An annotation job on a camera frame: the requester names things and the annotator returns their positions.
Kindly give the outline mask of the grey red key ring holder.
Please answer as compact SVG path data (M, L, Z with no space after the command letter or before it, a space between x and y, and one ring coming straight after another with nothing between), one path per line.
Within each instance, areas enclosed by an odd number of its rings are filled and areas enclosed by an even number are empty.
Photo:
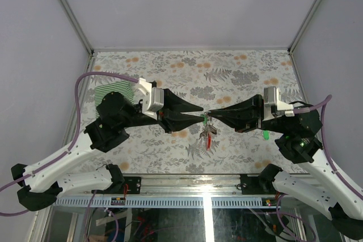
M203 121L203 130L199 135L199 139L205 140L206 150L209 151L212 145L212 135L217 134L217 129L212 124L212 119L210 117L205 116Z

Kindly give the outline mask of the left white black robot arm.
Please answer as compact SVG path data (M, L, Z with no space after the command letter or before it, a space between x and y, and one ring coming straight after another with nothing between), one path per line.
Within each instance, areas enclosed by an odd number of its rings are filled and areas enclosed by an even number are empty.
M38 211L66 195L122 192L125 179L115 164L106 164L93 172L73 173L73 170L125 142L129 138L127 128L159 125L166 133L173 133L203 122L203 117L194 115L202 112L202 107L183 100L167 88L152 90L157 100L150 113L143 109L147 100L132 104L121 93L110 92L96 108L98 118L85 127L75 144L64 146L33 165L14 165L11 173L20 185L19 203L29 211Z

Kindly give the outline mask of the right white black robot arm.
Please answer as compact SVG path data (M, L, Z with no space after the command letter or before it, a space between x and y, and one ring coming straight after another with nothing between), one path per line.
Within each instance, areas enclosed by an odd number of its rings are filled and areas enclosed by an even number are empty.
M259 175L264 193L274 190L292 196L323 214L337 231L352 240L362 239L362 187L331 158L324 138L324 113L331 96L317 104L294 107L281 100L279 89L267 88L264 95L230 107L208 112L237 133L255 129L280 133L275 140L285 159L316 179L320 189L298 180L280 167L269 164Z

